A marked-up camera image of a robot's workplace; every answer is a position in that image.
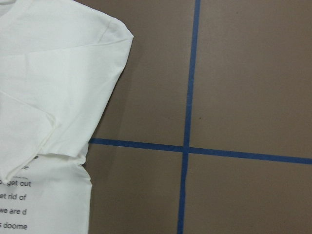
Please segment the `white long-sleeve printed shirt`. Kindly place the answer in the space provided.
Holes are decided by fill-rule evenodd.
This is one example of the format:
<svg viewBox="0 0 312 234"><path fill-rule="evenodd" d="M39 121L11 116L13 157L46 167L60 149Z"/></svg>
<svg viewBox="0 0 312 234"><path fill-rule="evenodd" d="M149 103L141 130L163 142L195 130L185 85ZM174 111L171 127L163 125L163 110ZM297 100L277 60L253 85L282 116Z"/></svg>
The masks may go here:
<svg viewBox="0 0 312 234"><path fill-rule="evenodd" d="M132 40L73 0L1 1L1 233L88 233L83 165Z"/></svg>

